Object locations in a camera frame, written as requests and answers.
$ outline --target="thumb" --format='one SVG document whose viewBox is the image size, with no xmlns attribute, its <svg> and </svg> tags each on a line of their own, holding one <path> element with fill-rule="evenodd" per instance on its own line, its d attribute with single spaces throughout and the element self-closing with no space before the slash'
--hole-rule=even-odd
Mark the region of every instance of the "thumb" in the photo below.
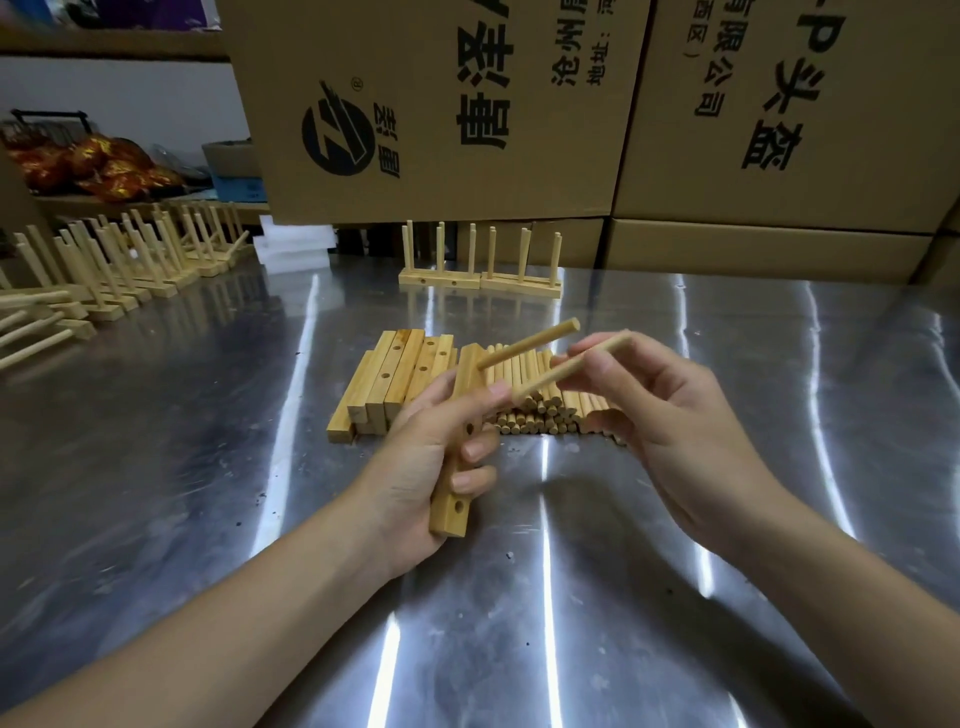
<svg viewBox="0 0 960 728">
<path fill-rule="evenodd" d="M 480 387 L 462 397 L 438 404 L 429 410 L 430 419 L 424 434 L 438 443 L 446 444 L 458 427 L 480 420 L 488 412 L 503 407 L 510 401 L 512 393 L 510 385 L 499 379 L 489 387 Z"/>
<path fill-rule="evenodd" d="M 586 351 L 583 372 L 597 392 L 633 421 L 641 438 L 666 443 L 669 422 L 674 416 L 672 404 L 649 392 L 609 352 Z"/>
</svg>

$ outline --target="blue box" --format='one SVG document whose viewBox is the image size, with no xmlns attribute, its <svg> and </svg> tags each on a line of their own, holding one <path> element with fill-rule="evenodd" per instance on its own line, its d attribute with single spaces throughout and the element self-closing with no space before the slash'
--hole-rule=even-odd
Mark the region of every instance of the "blue box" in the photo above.
<svg viewBox="0 0 960 728">
<path fill-rule="evenodd" d="M 213 178 L 213 188 L 222 203 L 265 203 L 267 190 L 259 177 L 217 177 Z"/>
</svg>

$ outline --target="white wall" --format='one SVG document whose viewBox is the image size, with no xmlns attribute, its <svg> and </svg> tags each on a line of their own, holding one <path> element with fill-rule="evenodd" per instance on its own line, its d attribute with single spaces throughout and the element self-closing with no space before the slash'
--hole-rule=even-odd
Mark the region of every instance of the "white wall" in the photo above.
<svg viewBox="0 0 960 728">
<path fill-rule="evenodd" d="M 0 58 L 10 109 L 86 111 L 99 130 L 203 164 L 201 144 L 250 136 L 229 63 Z"/>
</svg>

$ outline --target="circular logo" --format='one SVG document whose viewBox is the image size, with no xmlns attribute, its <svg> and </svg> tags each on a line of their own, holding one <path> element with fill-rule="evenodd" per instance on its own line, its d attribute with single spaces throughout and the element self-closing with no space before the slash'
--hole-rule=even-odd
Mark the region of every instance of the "circular logo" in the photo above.
<svg viewBox="0 0 960 728">
<path fill-rule="evenodd" d="M 367 168 L 376 150 L 370 119 L 326 83 L 320 86 L 324 98 L 306 110 L 300 123 L 303 148 L 331 175 L 358 174 Z"/>
</svg>

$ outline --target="forearm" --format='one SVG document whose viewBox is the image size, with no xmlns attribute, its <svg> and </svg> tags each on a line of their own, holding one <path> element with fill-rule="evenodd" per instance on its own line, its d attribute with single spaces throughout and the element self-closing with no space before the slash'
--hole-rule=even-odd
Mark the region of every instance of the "forearm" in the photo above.
<svg viewBox="0 0 960 728">
<path fill-rule="evenodd" d="M 741 569 L 877 728 L 960 713 L 960 617 L 799 502 L 757 525 Z"/>
<path fill-rule="evenodd" d="M 385 582 L 374 539 L 363 503 L 348 492 L 0 726 L 252 726 Z"/>
</svg>

